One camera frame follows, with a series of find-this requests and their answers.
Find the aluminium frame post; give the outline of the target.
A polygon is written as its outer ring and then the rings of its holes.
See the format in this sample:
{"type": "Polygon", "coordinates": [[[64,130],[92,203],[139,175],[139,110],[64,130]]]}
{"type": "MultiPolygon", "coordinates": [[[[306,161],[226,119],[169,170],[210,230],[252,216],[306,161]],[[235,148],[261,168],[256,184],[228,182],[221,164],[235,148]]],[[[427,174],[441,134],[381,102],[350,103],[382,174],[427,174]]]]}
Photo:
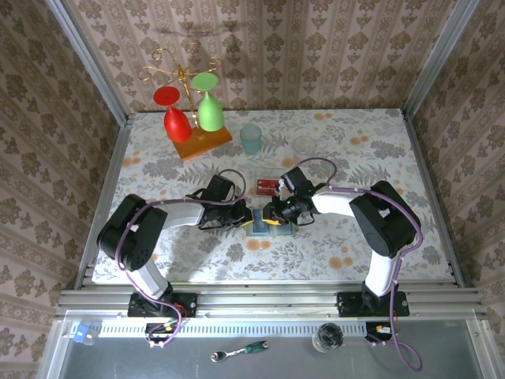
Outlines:
{"type": "Polygon", "coordinates": [[[458,0],[402,109],[406,119],[419,110],[480,0],[458,0]]]}
{"type": "Polygon", "coordinates": [[[104,68],[100,65],[98,55],[92,49],[84,34],[83,28],[78,24],[77,18],[66,3],[66,0],[45,0],[56,20],[62,27],[72,48],[88,71],[90,78],[98,88],[108,109],[120,127],[127,125],[129,115],[118,95],[115,93],[111,81],[107,78],[104,68]]]}

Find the clear plastic cup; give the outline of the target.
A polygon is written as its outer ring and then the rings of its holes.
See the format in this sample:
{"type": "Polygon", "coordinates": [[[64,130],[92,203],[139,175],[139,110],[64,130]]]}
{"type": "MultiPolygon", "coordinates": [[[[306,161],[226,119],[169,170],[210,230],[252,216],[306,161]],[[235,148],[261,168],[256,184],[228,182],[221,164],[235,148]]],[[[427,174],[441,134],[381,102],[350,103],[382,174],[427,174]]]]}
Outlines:
{"type": "Polygon", "coordinates": [[[293,141],[292,147],[294,154],[304,159],[314,156],[317,142],[309,136],[300,136],[293,141]]]}

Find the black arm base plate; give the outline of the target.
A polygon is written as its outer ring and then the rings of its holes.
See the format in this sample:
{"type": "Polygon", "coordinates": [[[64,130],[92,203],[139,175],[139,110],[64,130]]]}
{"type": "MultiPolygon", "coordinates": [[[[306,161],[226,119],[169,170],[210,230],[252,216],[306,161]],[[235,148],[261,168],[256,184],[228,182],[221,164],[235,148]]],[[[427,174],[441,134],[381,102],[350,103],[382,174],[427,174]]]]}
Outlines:
{"type": "MultiPolygon", "coordinates": [[[[183,318],[196,316],[196,293],[176,292],[168,298],[161,299],[161,302],[164,303],[169,301],[171,301],[173,307],[179,309],[179,313],[183,318]]],[[[147,300],[138,292],[134,292],[130,296],[127,315],[129,317],[177,317],[176,312],[171,307],[153,300],[147,300]]]]}
{"type": "MultiPolygon", "coordinates": [[[[336,306],[340,317],[388,317],[390,300],[390,295],[376,300],[370,294],[359,291],[339,292],[336,306]]],[[[402,291],[395,294],[394,312],[399,317],[410,315],[406,294],[402,291]]]]}

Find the frosted teal cup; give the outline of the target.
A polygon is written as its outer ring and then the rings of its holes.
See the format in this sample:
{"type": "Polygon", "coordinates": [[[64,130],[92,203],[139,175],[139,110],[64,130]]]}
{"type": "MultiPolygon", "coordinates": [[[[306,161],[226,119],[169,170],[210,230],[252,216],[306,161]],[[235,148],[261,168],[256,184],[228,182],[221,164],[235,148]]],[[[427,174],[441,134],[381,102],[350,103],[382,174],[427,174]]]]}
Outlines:
{"type": "Polygon", "coordinates": [[[255,155],[260,151],[261,129],[253,124],[246,124],[240,130],[242,147],[248,155],[255,155]]]}

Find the green wine glass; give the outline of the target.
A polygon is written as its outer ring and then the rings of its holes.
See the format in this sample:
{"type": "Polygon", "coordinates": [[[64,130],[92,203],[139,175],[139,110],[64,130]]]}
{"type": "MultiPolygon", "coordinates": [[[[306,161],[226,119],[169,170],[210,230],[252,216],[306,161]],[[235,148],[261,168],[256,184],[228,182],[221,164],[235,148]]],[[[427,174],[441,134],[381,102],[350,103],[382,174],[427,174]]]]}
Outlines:
{"type": "Polygon", "coordinates": [[[220,102],[210,91],[219,83],[216,75],[210,72],[199,73],[193,78],[193,87],[204,94],[198,106],[201,129],[216,132],[224,126],[224,114],[220,102]]]}

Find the aluminium side rail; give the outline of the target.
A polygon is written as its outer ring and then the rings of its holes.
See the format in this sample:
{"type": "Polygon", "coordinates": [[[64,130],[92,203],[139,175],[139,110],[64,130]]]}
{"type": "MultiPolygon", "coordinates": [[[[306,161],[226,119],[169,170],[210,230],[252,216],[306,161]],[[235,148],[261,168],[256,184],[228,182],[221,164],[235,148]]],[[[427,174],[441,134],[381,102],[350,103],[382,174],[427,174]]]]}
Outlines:
{"type": "Polygon", "coordinates": [[[459,287],[466,287],[466,283],[462,274],[462,270],[458,263],[458,258],[453,247],[451,236],[446,225],[446,220],[444,218],[443,209],[440,206],[438,198],[436,196],[436,189],[432,180],[432,173],[425,161],[423,151],[421,148],[420,141],[417,137],[416,130],[413,124],[412,118],[404,111],[401,110],[403,121],[406,125],[406,132],[409,136],[411,147],[413,149],[413,154],[417,161],[417,166],[420,171],[421,179],[425,187],[425,192],[432,210],[433,219],[436,228],[439,232],[440,241],[442,247],[444,248],[444,253],[448,264],[451,267],[452,276],[454,277],[454,282],[459,287]]]}
{"type": "Polygon", "coordinates": [[[103,188],[97,203],[92,225],[88,233],[88,238],[84,247],[83,256],[77,272],[73,289],[80,290],[87,278],[92,276],[95,267],[96,258],[99,255],[97,238],[102,226],[108,220],[112,200],[114,199],[115,189],[118,177],[121,171],[122,162],[125,157],[125,151],[129,144],[129,136],[137,114],[131,114],[125,122],[125,125],[119,130],[110,164],[107,169],[106,177],[103,181],[103,188]]]}

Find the blue credit card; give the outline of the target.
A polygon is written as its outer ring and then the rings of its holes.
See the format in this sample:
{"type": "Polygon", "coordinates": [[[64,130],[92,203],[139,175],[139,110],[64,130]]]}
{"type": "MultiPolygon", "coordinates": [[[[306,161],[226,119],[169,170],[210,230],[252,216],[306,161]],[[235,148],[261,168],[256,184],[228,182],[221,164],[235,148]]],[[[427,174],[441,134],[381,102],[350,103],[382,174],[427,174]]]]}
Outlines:
{"type": "Polygon", "coordinates": [[[270,234],[270,225],[263,221],[263,214],[260,209],[252,210],[252,234],[253,235],[269,235],[270,234]]]}

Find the green handled ratchet wrench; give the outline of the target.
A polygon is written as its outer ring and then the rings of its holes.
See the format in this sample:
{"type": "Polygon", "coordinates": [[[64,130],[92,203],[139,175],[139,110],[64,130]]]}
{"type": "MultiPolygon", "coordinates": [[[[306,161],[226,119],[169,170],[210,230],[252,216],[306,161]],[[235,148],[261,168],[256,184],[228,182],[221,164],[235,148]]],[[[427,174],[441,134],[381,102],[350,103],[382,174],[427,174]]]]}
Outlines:
{"type": "Polygon", "coordinates": [[[269,342],[266,340],[256,341],[254,343],[250,343],[244,346],[241,349],[235,351],[216,351],[211,354],[212,362],[222,362],[227,358],[233,357],[235,355],[249,355],[249,354],[257,354],[263,351],[266,351],[269,348],[269,342]]]}

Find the aluminium front frame rail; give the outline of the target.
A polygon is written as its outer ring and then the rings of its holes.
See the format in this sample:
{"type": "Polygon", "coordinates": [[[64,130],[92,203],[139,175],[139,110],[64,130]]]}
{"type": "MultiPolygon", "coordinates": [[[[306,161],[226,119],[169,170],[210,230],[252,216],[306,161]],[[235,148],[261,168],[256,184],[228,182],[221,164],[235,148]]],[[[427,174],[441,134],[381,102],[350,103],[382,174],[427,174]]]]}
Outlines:
{"type": "MultiPolygon", "coordinates": [[[[343,303],[341,293],[361,297],[359,283],[174,283],[177,293],[194,293],[200,319],[315,321],[336,319],[343,303]]],[[[487,307],[477,290],[450,283],[403,283],[405,303],[414,320],[483,318],[487,307]]],[[[128,285],[85,285],[63,291],[56,316],[124,318],[133,288],[128,285]]]]}

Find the black connector block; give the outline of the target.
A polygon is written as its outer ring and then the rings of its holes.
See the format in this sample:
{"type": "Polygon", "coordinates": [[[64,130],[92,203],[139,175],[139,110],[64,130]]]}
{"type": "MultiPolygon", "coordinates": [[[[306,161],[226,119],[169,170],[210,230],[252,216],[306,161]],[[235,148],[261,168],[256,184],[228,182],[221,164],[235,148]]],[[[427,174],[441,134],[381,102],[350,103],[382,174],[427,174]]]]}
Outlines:
{"type": "Polygon", "coordinates": [[[147,323],[144,334],[147,342],[152,346],[163,347],[172,338],[176,330],[179,330],[181,325],[176,321],[165,323],[147,323]]]}
{"type": "Polygon", "coordinates": [[[393,334],[390,322],[370,321],[365,323],[365,339],[370,343],[392,343],[393,334]]]}

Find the red wine glass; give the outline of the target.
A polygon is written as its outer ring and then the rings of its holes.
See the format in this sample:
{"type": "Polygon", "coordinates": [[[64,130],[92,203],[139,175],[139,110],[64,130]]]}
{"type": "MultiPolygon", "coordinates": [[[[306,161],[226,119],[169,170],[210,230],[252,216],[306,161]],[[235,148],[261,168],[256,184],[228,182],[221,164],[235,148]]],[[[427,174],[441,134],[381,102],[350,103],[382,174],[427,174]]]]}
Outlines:
{"type": "Polygon", "coordinates": [[[180,91],[174,86],[163,86],[158,88],[153,100],[156,104],[166,108],[163,119],[167,136],[174,143],[182,143],[192,136],[192,127],[188,117],[179,109],[174,107],[180,99],[180,91]]]}

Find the grey metal shelf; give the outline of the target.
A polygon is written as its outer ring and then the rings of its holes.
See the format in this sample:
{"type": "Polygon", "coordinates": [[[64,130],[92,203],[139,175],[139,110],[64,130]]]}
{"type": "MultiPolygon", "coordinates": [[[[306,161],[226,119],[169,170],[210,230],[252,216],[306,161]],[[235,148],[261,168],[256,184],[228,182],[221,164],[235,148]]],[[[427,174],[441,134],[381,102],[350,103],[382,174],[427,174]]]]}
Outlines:
{"type": "Polygon", "coordinates": [[[479,318],[403,318],[396,343],[370,343],[364,321],[339,320],[343,346],[320,353],[305,337],[181,338],[151,347],[144,338],[98,338],[74,343],[79,324],[98,333],[103,322],[141,320],[66,317],[56,321],[36,379],[505,379],[505,362],[490,324],[479,318]],[[235,351],[266,340],[269,348],[212,362],[216,351],[235,351]]]}

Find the clear glass jar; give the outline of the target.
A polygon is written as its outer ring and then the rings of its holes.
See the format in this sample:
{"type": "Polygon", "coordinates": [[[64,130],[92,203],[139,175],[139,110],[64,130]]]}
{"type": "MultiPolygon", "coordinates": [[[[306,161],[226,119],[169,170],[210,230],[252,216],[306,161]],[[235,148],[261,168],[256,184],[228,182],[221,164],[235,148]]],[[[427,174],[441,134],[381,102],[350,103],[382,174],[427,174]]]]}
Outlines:
{"type": "Polygon", "coordinates": [[[312,334],[312,345],[320,353],[329,353],[343,346],[342,328],[335,323],[325,323],[312,334]]]}

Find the small blue plastic part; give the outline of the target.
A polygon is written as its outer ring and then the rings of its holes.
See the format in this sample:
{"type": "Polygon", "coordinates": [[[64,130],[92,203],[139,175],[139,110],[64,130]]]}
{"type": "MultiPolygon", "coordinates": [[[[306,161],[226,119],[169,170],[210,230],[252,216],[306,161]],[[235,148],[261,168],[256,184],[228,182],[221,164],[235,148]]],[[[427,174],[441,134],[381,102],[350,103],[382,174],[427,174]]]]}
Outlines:
{"type": "Polygon", "coordinates": [[[98,332],[89,325],[79,324],[73,335],[73,342],[85,346],[93,346],[98,338],[98,332]]]}

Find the floral tablecloth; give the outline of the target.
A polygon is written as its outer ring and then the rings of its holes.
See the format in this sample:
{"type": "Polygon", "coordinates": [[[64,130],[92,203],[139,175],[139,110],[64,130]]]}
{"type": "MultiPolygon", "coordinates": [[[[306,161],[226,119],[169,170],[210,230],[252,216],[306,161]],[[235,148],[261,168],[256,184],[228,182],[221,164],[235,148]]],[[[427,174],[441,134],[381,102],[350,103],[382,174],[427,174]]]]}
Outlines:
{"type": "MultiPolygon", "coordinates": [[[[311,181],[368,188],[385,180],[419,217],[424,241],[406,256],[400,279],[453,280],[400,110],[228,111],[225,120],[231,142],[182,161],[166,136],[163,115],[138,114],[113,206],[131,193],[148,201],[184,197],[223,171],[246,188],[249,207],[261,208],[267,198],[255,194],[255,169],[287,172],[301,160],[294,154],[293,141],[309,136],[317,142],[317,149],[301,168],[311,181]],[[240,130],[246,124],[261,129],[260,151],[255,155],[248,155],[242,147],[240,130]]],[[[275,237],[249,237],[244,229],[169,229],[161,234],[153,259],[173,282],[362,281],[371,250],[355,219],[339,215],[314,219],[293,235],[275,237]]]]}

